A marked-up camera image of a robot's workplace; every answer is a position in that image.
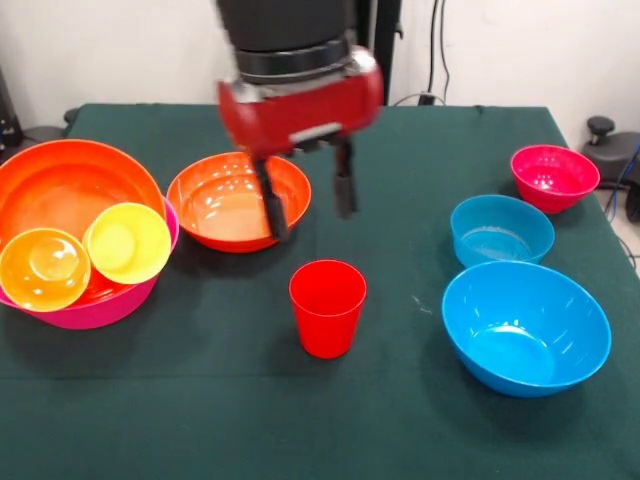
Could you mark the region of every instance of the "dark green cloth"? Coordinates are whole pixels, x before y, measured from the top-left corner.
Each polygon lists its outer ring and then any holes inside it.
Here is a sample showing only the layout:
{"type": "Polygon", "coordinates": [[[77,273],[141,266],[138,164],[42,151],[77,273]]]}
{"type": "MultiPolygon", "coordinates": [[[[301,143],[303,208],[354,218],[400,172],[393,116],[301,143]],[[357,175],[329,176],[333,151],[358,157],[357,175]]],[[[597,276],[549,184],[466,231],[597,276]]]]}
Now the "dark green cloth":
{"type": "MultiPolygon", "coordinates": [[[[209,106],[87,105],[69,136],[107,142],[166,191],[230,144],[209,106]]],[[[640,290],[590,197],[553,217],[543,260],[609,315],[603,369],[560,395],[500,396],[460,365],[440,300],[461,271],[449,214],[516,195],[510,155],[562,144],[546,109],[396,108],[356,137],[361,211],[336,217],[332,152],[296,162],[313,203],[290,243],[233,256],[184,233],[149,301],[68,332],[0,310],[1,479],[639,478],[640,290]],[[334,257],[367,277],[348,355],[301,349],[287,285],[334,257]]]]}

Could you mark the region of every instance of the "large blue bowl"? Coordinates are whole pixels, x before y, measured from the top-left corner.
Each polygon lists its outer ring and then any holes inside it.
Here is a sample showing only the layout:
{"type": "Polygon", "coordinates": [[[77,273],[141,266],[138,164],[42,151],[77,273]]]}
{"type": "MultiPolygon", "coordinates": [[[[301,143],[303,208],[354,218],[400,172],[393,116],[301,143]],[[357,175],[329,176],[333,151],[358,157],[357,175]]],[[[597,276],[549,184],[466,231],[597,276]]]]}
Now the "large blue bowl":
{"type": "Polygon", "coordinates": [[[598,302],[570,278],[524,262],[490,262],[458,275],[442,316],[462,363],[506,395],[541,397],[593,375],[611,350],[598,302]]]}
{"type": "Polygon", "coordinates": [[[480,195],[451,214],[453,247],[471,267],[494,260],[538,263],[555,239],[553,225],[536,207],[503,195],[480,195]]]}

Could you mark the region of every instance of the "orange bowl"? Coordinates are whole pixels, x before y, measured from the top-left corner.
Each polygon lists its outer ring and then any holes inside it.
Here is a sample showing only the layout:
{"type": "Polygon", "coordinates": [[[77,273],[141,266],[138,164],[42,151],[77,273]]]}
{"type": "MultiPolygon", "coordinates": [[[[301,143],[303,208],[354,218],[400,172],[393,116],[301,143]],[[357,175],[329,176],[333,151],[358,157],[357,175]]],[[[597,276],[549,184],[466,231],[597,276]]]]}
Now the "orange bowl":
{"type": "MultiPolygon", "coordinates": [[[[89,140],[56,140],[23,150],[0,166],[0,250],[16,235],[54,228],[81,240],[106,208],[142,203],[166,219],[162,193],[126,153],[89,140]]],[[[76,305],[131,288],[92,274],[76,305]]]]}
{"type": "MultiPolygon", "coordinates": [[[[280,157],[267,160],[267,171],[291,229],[309,208],[311,184],[302,170],[280,157]]],[[[167,199],[180,226],[209,248],[248,253],[275,243],[258,179],[244,153],[223,153],[190,165],[173,180],[167,199]]]]}
{"type": "Polygon", "coordinates": [[[91,261],[72,235],[36,228],[16,235],[0,254],[0,287],[16,305],[55,312],[78,300],[89,284],[91,261]]]}

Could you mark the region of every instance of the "floor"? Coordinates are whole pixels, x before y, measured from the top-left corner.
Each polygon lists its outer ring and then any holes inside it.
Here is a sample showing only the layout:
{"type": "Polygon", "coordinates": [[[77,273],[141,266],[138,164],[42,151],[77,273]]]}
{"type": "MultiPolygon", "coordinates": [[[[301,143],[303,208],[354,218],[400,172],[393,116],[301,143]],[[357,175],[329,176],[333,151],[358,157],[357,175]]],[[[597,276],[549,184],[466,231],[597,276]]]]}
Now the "floor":
{"type": "MultiPolygon", "coordinates": [[[[610,196],[610,190],[596,191],[596,197],[603,209],[610,196]]],[[[626,200],[626,192],[619,192],[617,214],[611,222],[611,226],[613,227],[613,231],[616,232],[616,235],[618,235],[618,237],[620,237],[629,246],[631,253],[638,255],[638,258],[636,258],[636,273],[640,275],[640,225],[633,225],[627,220],[624,213],[624,204],[626,200]]]]}

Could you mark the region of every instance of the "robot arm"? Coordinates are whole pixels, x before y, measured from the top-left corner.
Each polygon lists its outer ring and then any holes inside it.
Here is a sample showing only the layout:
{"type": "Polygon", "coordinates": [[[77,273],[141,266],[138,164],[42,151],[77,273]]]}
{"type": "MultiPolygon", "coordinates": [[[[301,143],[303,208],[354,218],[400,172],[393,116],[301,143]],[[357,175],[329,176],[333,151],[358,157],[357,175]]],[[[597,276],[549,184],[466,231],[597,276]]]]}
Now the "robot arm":
{"type": "Polygon", "coordinates": [[[217,0],[238,67],[220,82],[222,120],[252,158],[271,233],[287,234],[265,168],[270,155],[336,147],[338,211],[356,210],[350,134],[368,126],[383,99],[372,55],[354,46],[351,0],[217,0]]]}

